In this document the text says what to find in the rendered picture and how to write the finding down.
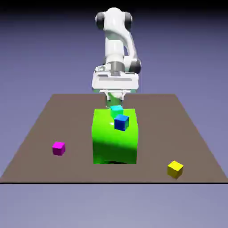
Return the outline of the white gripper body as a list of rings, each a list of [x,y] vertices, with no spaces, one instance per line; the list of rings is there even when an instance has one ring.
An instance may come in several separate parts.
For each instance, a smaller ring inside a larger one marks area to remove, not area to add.
[[[136,73],[119,72],[112,76],[110,71],[93,73],[92,89],[95,91],[132,91],[139,88],[139,76]]]

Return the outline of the small cyan cube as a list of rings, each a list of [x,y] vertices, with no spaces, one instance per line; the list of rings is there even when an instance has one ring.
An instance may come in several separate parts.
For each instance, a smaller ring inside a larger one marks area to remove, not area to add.
[[[110,107],[110,114],[111,117],[114,119],[117,115],[119,114],[123,114],[123,107],[121,105],[117,105],[117,106],[111,106]]]

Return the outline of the small blue cube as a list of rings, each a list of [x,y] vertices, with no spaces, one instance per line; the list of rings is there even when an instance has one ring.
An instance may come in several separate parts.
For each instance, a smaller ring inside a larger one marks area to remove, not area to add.
[[[114,118],[114,128],[116,130],[125,131],[129,126],[129,116],[118,114]]]

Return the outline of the small magenta cube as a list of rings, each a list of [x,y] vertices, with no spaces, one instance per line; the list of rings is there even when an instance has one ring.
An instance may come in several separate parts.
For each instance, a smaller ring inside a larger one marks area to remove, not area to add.
[[[52,146],[54,155],[62,156],[65,153],[65,143],[56,141]]]

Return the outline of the small yellow cube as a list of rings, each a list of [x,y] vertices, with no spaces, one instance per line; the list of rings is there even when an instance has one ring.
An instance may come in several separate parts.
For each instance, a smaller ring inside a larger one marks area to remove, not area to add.
[[[178,179],[183,173],[183,165],[177,161],[172,161],[167,166],[167,174],[174,179]]]

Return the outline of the large green box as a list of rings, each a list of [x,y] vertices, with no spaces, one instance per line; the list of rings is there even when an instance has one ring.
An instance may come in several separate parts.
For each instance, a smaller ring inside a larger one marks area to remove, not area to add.
[[[114,128],[114,119],[110,109],[95,109],[91,127],[93,162],[137,163],[138,122],[135,109],[124,109],[129,117],[129,126],[125,131]]]

